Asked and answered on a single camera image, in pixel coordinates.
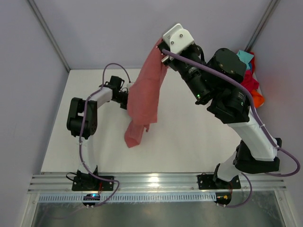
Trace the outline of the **salmon pink t shirt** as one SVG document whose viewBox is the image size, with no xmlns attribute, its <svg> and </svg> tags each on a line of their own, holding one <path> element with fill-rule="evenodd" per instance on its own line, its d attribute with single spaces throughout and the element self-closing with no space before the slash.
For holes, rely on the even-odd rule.
<svg viewBox="0 0 303 227">
<path fill-rule="evenodd" d="M 131 121 L 124 134 L 128 148 L 138 146 L 143 133 L 148 132 L 150 125 L 157 122 L 160 88 L 168 70 L 161 62 L 163 56 L 158 49 L 161 42 L 162 39 L 159 39 L 154 45 L 129 90 L 127 113 Z"/>
</svg>

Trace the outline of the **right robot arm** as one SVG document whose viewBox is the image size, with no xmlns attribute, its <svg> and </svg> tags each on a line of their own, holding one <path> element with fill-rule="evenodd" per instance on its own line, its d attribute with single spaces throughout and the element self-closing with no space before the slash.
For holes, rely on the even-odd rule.
<svg viewBox="0 0 303 227">
<path fill-rule="evenodd" d="M 205 62 L 202 48 L 191 44 L 180 55 L 211 68 L 229 78 L 228 81 L 178 59 L 166 56 L 162 63 L 177 71 L 194 97 L 196 105 L 209 105 L 207 111 L 223 124 L 232 128 L 241 138 L 233 155 L 216 166 L 212 182 L 226 189 L 239 173 L 259 174 L 276 172 L 280 167 L 277 149 L 279 138 L 262 130 L 249 100 L 249 91 L 239 88 L 244 80 L 246 65 L 227 48 L 218 49 L 209 62 Z"/>
</svg>

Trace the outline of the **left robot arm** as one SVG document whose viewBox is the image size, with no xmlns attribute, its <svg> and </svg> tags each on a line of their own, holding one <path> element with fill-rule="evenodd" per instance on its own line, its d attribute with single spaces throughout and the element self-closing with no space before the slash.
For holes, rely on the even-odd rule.
<svg viewBox="0 0 303 227">
<path fill-rule="evenodd" d="M 78 140 L 80 146 L 80 166 L 72 179 L 73 191 L 96 191 L 104 186 L 106 191 L 113 190 L 113 176 L 100 180 L 96 163 L 93 135 L 98 127 L 98 109 L 110 101 L 127 108 L 128 88 L 123 88 L 125 81 L 118 76 L 111 76 L 110 81 L 100 85 L 86 100 L 74 97 L 70 102 L 67 118 L 67 130 Z"/>
</svg>

